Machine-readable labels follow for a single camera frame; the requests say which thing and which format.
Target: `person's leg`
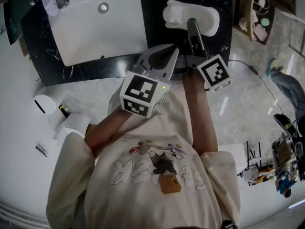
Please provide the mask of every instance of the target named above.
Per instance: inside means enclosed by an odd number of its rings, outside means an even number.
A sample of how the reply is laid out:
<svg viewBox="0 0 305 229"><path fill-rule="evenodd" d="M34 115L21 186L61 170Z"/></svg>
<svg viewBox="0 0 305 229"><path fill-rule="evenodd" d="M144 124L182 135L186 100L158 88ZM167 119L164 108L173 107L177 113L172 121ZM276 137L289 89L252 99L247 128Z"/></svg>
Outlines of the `person's leg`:
<svg viewBox="0 0 305 229"><path fill-rule="evenodd" d="M297 116L304 116L305 109L303 109L303 106L305 105L300 103L305 103L305 92L298 80L279 71L272 71L270 76L277 86L281 86L279 89L293 104L296 118Z"/></svg>

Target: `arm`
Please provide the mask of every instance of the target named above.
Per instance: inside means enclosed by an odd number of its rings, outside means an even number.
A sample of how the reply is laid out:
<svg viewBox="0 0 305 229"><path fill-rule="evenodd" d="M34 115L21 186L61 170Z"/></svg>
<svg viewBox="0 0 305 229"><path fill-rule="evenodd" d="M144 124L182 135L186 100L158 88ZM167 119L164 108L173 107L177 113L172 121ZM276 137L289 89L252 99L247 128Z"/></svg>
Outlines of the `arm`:
<svg viewBox="0 0 305 229"><path fill-rule="evenodd" d="M85 142L95 156L104 149L131 115L132 113L119 107L88 133L85 137Z"/></svg>
<svg viewBox="0 0 305 229"><path fill-rule="evenodd" d="M184 76L183 86L191 117L194 149L199 156L205 152L218 151L216 133L204 90L204 79L198 71L193 71Z"/></svg>
<svg viewBox="0 0 305 229"><path fill-rule="evenodd" d="M281 178L278 178L278 179L275 181L275 186L276 186L276 187L279 186L280 180L281 180Z"/></svg>
<svg viewBox="0 0 305 229"><path fill-rule="evenodd" d="M72 228L81 214L95 157L128 120L131 113L118 108L85 137L69 134L61 148L49 190L46 216L50 228Z"/></svg>
<svg viewBox="0 0 305 229"><path fill-rule="evenodd" d="M229 152L208 152L200 156L211 182L222 217L236 226L240 221L240 194L233 155Z"/></svg>

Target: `black marble counter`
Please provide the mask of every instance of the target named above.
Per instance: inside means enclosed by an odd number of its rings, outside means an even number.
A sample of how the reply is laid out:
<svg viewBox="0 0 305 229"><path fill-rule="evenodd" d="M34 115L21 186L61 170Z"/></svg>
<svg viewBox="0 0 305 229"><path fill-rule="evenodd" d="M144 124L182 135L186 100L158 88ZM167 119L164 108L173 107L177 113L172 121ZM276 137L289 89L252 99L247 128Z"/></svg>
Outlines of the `black marble counter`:
<svg viewBox="0 0 305 229"><path fill-rule="evenodd" d="M180 52L191 54L187 31L165 27L162 11L168 0L141 0L148 47L174 43ZM178 0L215 8L220 15L220 26L213 37L205 38L209 53L220 54L228 63L232 38L232 0ZM66 67L59 54L48 15L38 1L22 18L21 27L28 51L37 73L45 86L101 78L124 77L132 68L139 54L94 60Z"/></svg>

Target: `black cable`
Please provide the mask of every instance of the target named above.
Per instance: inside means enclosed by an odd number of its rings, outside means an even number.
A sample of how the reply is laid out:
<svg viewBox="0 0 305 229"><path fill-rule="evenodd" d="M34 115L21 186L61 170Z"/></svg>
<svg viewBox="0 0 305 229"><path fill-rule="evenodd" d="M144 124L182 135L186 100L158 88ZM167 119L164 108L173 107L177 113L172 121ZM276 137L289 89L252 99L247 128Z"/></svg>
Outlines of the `black cable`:
<svg viewBox="0 0 305 229"><path fill-rule="evenodd" d="M284 114L282 108L280 107L280 105L277 103L277 100L275 99L275 97L273 96L272 92L270 91L270 89L267 87L266 83L263 81L263 79L261 78L261 76L258 74L258 71L256 69L254 69L252 66L246 64L245 62L243 61L240 61L240 60L233 60L233 59L229 59L229 61L234 61L234 62L240 62L240 63L243 63L244 65L248 66L249 70L252 71L253 74L257 75L261 80L262 82L264 83L265 87L268 89L268 91L271 93L276 105L280 108L280 110L282 111L282 114Z"/></svg>

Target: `white wall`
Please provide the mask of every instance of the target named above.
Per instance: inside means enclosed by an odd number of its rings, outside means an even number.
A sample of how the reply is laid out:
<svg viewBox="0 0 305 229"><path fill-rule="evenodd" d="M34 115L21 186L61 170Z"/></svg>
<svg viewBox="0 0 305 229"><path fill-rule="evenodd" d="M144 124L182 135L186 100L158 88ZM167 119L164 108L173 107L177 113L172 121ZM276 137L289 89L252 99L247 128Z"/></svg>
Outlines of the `white wall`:
<svg viewBox="0 0 305 229"><path fill-rule="evenodd" d="M4 24L0 6L0 26ZM45 206L60 147L52 140L54 125L48 123L33 96L41 82L29 56L19 43L12 46L6 33L0 36L0 202L37 217ZM41 141L46 158L35 146Z"/></svg>

